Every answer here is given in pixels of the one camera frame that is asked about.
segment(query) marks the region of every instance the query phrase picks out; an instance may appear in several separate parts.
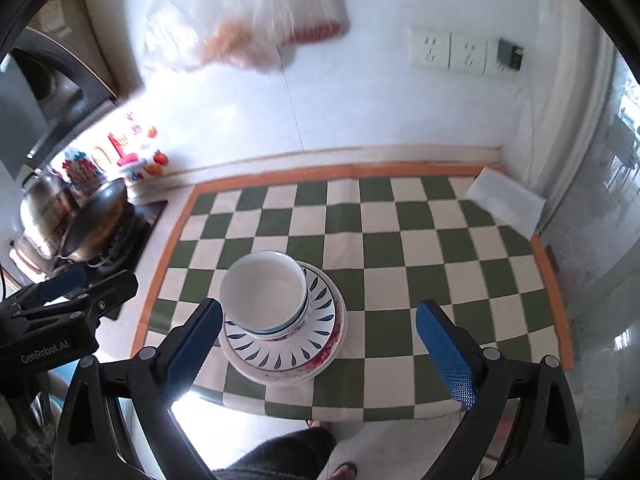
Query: person's leg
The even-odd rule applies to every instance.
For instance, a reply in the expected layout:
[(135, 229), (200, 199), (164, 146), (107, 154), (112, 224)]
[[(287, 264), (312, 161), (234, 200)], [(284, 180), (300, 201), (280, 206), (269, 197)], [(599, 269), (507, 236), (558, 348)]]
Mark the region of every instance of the person's leg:
[(335, 447), (325, 428), (311, 428), (260, 444), (226, 469), (214, 471), (220, 479), (267, 479), (286, 475), (316, 480)]

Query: electrical outlet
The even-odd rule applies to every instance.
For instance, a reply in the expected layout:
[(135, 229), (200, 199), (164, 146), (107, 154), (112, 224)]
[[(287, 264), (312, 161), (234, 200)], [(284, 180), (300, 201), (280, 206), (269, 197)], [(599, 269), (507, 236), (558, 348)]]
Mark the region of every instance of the electrical outlet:
[(498, 39), (489, 40), (487, 43), (484, 75), (503, 81), (513, 81), (518, 71), (498, 61), (498, 41)]
[(483, 75), (486, 62), (486, 44), (486, 38), (454, 32), (451, 35), (449, 69), (467, 74)]
[(411, 65), (449, 69), (450, 34), (426, 28), (411, 29)]

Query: checkered tablecloth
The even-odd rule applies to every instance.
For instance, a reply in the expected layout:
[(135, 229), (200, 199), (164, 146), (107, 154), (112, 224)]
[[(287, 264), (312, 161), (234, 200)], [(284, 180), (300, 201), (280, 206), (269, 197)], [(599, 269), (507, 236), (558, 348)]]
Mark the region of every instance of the checkered tablecloth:
[(415, 332), (415, 307), (436, 300), (480, 346), (539, 361), (558, 355), (554, 318), (527, 240), (472, 202), (473, 178), (361, 178), (201, 194), (155, 300), (157, 345), (232, 263), (278, 250), (323, 269), (343, 294), (348, 332), (314, 380), (263, 386), (212, 349), (197, 380), (215, 402), (319, 420), (423, 418), (455, 411)]

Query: metal kettle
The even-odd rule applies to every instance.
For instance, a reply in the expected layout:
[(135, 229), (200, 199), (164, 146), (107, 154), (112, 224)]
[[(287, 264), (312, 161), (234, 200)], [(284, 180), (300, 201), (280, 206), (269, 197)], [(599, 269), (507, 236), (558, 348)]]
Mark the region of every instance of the metal kettle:
[(22, 183), (20, 220), (24, 236), (47, 260), (58, 254), (71, 219), (79, 210), (68, 184), (48, 171), (31, 173)]

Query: wok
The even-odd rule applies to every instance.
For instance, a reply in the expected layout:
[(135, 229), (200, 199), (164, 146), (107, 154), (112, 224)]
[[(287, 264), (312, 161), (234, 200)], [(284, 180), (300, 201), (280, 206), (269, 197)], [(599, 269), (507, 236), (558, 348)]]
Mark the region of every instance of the wok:
[(107, 246), (127, 206), (127, 186), (118, 178), (104, 184), (84, 204), (62, 239), (60, 257), (88, 262)]

